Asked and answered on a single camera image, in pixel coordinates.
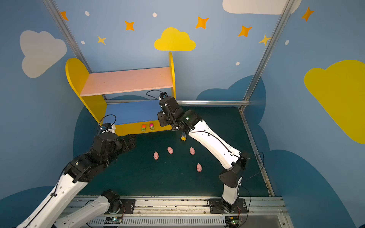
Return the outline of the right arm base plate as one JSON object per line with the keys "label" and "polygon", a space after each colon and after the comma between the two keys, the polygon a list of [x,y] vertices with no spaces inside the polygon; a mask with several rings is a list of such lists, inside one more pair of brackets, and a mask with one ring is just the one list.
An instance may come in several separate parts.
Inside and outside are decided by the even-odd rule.
{"label": "right arm base plate", "polygon": [[245,199],[237,199],[233,205],[223,199],[208,199],[207,205],[211,214],[247,214],[248,204]]}

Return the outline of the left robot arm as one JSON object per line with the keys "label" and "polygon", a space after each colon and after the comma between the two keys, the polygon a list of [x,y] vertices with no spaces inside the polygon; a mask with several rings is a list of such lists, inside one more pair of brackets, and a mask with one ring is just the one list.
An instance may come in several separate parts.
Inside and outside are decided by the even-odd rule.
{"label": "left robot arm", "polygon": [[117,136],[112,132],[94,138],[90,150],[74,158],[61,172],[60,178],[48,196],[20,224],[20,228],[80,228],[93,218],[116,214],[123,208],[120,197],[112,190],[104,191],[96,200],[81,209],[60,218],[74,197],[97,175],[102,173],[119,155],[136,147],[133,135]]}

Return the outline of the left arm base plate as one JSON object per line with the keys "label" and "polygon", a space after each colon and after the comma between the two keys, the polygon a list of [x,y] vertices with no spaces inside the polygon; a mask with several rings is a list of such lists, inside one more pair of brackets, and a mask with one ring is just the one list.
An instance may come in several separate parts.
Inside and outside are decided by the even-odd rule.
{"label": "left arm base plate", "polygon": [[136,200],[135,199],[121,199],[119,203],[119,211],[120,215],[129,215],[134,213]]}

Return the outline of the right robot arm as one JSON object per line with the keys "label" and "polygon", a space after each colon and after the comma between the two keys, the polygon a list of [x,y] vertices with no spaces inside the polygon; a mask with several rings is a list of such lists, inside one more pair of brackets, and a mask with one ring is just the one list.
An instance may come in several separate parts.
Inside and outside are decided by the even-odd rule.
{"label": "right robot arm", "polygon": [[193,110],[185,112],[174,97],[161,93],[159,105],[162,111],[157,116],[161,127],[170,125],[173,130],[182,131],[203,145],[221,163],[224,170],[219,179],[223,183],[223,194],[218,208],[232,213],[239,200],[239,188],[248,158],[220,138]]}

